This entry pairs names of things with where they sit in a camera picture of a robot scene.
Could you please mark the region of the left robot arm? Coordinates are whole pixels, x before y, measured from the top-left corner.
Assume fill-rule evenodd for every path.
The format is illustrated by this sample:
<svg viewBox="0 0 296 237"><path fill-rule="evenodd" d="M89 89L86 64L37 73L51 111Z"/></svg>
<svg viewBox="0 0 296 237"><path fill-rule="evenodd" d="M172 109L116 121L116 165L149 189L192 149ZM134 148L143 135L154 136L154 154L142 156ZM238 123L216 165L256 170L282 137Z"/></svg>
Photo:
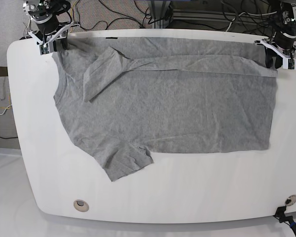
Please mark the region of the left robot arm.
<svg viewBox="0 0 296 237"><path fill-rule="evenodd" d="M88 63L109 49L129 58L206 56L216 68L241 60L264 69L296 69L296 3L274 1L266 14L238 11L222 0L223 22L218 26L201 19L177 19L165 1L166 15L154 18L155 2L148 1L142 20L115 9L125 0L78 0L72 14L75 32L68 34L66 53Z"/></svg>

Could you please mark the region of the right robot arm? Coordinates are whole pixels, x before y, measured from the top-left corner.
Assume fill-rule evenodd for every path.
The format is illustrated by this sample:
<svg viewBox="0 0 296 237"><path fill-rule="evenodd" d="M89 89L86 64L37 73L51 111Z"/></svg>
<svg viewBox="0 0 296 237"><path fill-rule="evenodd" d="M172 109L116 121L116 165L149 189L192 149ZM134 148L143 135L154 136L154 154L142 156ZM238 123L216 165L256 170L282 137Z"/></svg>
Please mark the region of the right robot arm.
<svg viewBox="0 0 296 237"><path fill-rule="evenodd" d="M28 35L36 41L41 55L56 52L57 41L63 49L68 48L70 28L80 26L69 10L71 3L67 0L23 1L23 11L29 16L29 22L38 28L33 31L28 26Z"/></svg>

